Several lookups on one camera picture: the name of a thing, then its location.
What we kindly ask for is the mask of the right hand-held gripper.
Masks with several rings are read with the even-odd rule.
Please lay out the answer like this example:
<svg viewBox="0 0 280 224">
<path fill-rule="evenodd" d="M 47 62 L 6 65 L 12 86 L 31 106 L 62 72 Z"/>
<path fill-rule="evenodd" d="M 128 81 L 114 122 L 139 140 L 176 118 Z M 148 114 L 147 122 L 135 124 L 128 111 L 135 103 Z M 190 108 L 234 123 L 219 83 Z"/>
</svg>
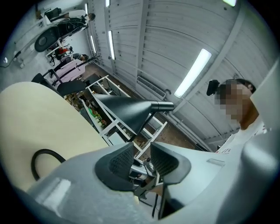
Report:
<svg viewBox="0 0 280 224">
<path fill-rule="evenodd" d="M 150 159 L 141 161 L 135 158 L 130 168 L 129 178 L 134 185 L 135 196 L 146 198 L 149 192 L 162 195 L 163 181 Z"/>
</svg>

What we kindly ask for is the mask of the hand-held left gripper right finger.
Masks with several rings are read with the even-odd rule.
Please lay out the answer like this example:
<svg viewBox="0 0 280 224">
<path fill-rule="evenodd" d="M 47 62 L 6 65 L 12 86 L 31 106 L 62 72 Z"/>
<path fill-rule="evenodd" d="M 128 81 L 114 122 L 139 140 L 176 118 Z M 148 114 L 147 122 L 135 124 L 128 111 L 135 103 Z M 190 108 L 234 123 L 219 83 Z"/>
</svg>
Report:
<svg viewBox="0 0 280 224">
<path fill-rule="evenodd" d="M 163 180 L 159 219 L 243 221 L 253 212 L 256 192 L 249 183 L 244 149 L 230 154 L 153 143 L 151 161 Z"/>
</svg>

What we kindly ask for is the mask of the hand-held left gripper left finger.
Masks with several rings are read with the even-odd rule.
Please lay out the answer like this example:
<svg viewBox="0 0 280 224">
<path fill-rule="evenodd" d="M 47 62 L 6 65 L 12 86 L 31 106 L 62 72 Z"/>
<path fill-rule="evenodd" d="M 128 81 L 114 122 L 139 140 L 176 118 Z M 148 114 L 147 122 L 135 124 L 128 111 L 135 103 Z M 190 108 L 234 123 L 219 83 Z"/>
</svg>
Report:
<svg viewBox="0 0 280 224">
<path fill-rule="evenodd" d="M 45 224 L 138 224 L 132 164 L 131 143 L 75 156 L 28 190 L 28 205 Z"/>
</svg>

